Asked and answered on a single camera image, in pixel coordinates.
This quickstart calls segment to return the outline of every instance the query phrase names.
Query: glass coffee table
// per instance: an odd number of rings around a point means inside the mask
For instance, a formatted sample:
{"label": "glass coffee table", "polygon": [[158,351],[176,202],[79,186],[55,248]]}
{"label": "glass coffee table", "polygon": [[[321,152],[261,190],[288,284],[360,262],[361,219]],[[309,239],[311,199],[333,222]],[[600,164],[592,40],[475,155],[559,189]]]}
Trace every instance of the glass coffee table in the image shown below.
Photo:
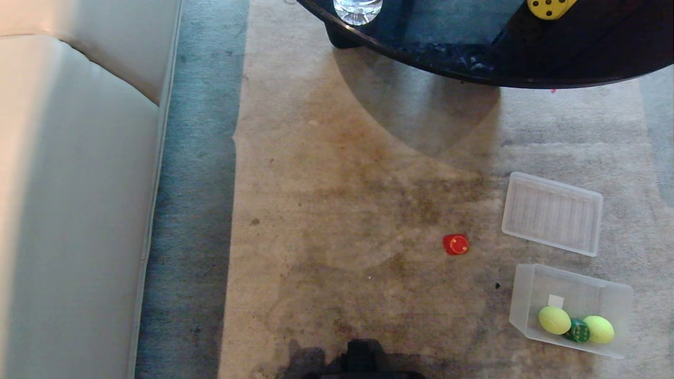
{"label": "glass coffee table", "polygon": [[578,0],[558,20],[522,0],[384,0],[362,26],[342,21],[334,0],[297,1],[325,22],[335,47],[494,86],[596,86],[674,61],[672,0]]}

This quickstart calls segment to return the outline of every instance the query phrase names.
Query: plastic container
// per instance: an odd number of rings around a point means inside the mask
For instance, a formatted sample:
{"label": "plastic container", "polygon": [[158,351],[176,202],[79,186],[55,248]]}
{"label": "plastic container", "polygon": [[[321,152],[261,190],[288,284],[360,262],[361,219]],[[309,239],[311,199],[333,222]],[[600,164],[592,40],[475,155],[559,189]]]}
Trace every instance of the plastic container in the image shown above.
{"label": "plastic container", "polygon": [[603,204],[604,197],[597,192],[515,172],[510,175],[501,229],[594,257]]}
{"label": "plastic container", "polygon": [[[630,339],[630,314],[634,292],[628,285],[590,278],[543,266],[518,264],[510,303],[510,323],[529,339],[624,358]],[[615,338],[607,344],[576,343],[543,330],[539,311],[548,305],[550,295],[563,298],[571,318],[597,315],[613,325]]]}

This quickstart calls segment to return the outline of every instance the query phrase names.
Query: green die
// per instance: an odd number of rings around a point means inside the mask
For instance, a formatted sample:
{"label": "green die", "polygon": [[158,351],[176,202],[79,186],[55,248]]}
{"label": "green die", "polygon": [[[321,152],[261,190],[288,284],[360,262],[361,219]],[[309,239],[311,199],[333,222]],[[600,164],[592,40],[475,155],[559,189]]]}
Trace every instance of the green die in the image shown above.
{"label": "green die", "polygon": [[582,320],[571,319],[571,328],[562,337],[577,343],[585,343],[590,339],[590,327]]}

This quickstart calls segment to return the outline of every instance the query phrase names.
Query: sofa seat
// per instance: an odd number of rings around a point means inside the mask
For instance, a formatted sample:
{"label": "sofa seat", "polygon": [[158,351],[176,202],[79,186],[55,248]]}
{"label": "sofa seat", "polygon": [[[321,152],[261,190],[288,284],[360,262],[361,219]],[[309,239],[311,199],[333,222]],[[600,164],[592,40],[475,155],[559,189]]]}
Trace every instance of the sofa seat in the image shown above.
{"label": "sofa seat", "polygon": [[164,112],[54,36],[0,38],[0,378],[132,375]]}

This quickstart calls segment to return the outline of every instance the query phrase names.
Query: sofa cushion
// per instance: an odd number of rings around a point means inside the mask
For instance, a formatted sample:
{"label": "sofa cushion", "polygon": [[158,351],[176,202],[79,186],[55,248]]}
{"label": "sofa cushion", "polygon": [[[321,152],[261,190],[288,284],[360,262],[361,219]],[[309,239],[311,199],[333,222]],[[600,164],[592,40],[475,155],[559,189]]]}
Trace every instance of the sofa cushion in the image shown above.
{"label": "sofa cushion", "polygon": [[0,38],[0,378],[123,378],[159,108],[51,36]]}
{"label": "sofa cushion", "polygon": [[0,36],[49,34],[159,103],[178,0],[0,0]]}

